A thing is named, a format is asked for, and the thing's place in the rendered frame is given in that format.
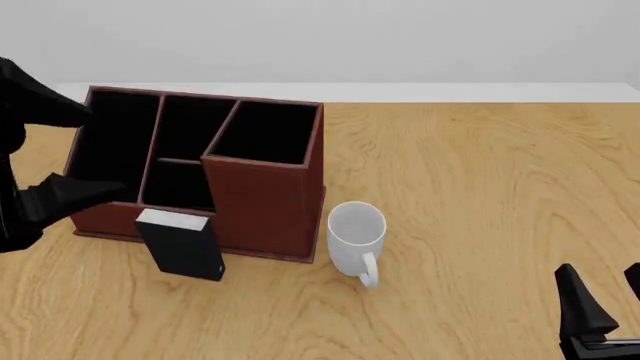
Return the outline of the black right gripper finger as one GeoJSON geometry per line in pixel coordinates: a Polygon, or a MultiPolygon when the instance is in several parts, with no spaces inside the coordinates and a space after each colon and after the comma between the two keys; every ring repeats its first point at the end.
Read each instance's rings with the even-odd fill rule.
{"type": "Polygon", "coordinates": [[[570,263],[559,266],[554,276],[560,300],[561,339],[604,337],[619,328],[619,323],[596,301],[570,263]]]}
{"type": "Polygon", "coordinates": [[[640,263],[633,263],[624,275],[635,296],[640,296],[640,263]]]}

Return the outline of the red-brown desk caddy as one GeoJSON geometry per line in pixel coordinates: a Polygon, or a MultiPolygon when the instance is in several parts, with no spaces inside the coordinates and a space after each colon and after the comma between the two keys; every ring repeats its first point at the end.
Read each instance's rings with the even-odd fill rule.
{"type": "Polygon", "coordinates": [[[72,216],[75,234],[139,242],[145,209],[204,216],[226,253],[309,263],[325,195],[318,102],[91,86],[97,122],[65,173],[122,182],[112,203],[72,216]]]}

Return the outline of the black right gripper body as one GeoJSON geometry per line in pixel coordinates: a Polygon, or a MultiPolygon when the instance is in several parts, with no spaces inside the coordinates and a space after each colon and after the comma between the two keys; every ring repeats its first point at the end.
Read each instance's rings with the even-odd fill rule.
{"type": "Polygon", "coordinates": [[[559,339],[565,360],[640,360],[640,338],[560,334],[559,339]]]}

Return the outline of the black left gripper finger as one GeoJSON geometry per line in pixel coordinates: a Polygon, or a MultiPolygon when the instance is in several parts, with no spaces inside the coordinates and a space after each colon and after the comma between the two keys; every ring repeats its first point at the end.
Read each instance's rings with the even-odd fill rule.
{"type": "Polygon", "coordinates": [[[75,179],[51,173],[39,185],[20,190],[28,227],[45,229],[77,212],[110,203],[126,191],[120,182],[75,179]]]}
{"type": "Polygon", "coordinates": [[[93,119],[91,110],[66,98],[0,57],[0,122],[80,128],[93,119]]]}

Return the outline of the black book with white pages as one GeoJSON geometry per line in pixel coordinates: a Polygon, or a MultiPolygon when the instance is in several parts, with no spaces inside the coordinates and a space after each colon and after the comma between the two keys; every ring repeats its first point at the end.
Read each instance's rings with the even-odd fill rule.
{"type": "Polygon", "coordinates": [[[144,209],[135,227],[162,272],[222,280],[225,263],[210,218],[144,209]]]}

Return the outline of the white ceramic mug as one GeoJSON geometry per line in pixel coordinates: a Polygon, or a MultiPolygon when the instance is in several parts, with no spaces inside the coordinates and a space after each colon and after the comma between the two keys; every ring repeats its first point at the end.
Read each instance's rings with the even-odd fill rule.
{"type": "Polygon", "coordinates": [[[327,245],[335,268],[359,278],[364,287],[377,287],[377,262],[386,230],[385,216],[369,203],[349,201],[335,206],[327,217],[327,245]]]}

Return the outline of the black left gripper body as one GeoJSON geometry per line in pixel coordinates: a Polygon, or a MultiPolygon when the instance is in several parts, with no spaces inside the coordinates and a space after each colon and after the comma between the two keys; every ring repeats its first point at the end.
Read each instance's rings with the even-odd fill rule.
{"type": "Polygon", "coordinates": [[[28,218],[11,167],[10,155],[24,144],[21,122],[0,116],[0,254],[31,247],[43,235],[28,218]]]}

